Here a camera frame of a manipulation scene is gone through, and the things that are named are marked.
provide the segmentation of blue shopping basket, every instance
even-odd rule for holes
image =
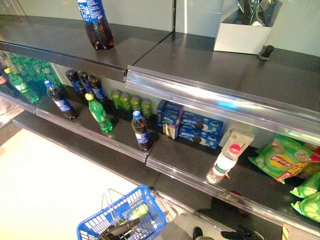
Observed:
[[[160,236],[166,217],[145,185],[140,185],[118,201],[82,221],[77,227],[78,240],[96,240],[115,221],[129,219],[130,213],[146,204],[148,213],[140,219],[134,234],[128,240],[153,240]]]

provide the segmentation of small green bottle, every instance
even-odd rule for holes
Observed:
[[[112,126],[102,104],[95,100],[92,93],[86,93],[85,98],[89,101],[89,110],[94,119],[99,123],[101,130],[104,133],[112,131],[114,127]]]
[[[39,97],[26,85],[18,74],[11,72],[10,68],[4,70],[9,75],[11,84],[32,104],[39,101]]]

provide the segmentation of black shoe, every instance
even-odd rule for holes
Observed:
[[[194,229],[193,229],[193,234],[192,234],[192,239],[193,240],[196,240],[197,237],[202,237],[204,234],[201,230],[200,227],[196,226]]]

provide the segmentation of snack bag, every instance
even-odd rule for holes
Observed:
[[[297,201],[291,206],[300,214],[320,223],[320,192],[308,196],[302,201]]]
[[[258,150],[259,156],[250,162],[278,182],[298,174],[308,163],[319,162],[319,155],[290,137],[277,134],[273,142]]]

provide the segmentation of chip bag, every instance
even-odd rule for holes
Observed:
[[[290,191],[299,198],[306,198],[320,189],[320,171],[316,172],[307,181]]]
[[[291,206],[300,214],[320,223],[320,192],[308,196],[302,201],[297,201]]]
[[[280,134],[257,152],[259,156],[249,157],[250,162],[283,184],[285,179],[298,174],[308,163],[320,161],[319,155]]]

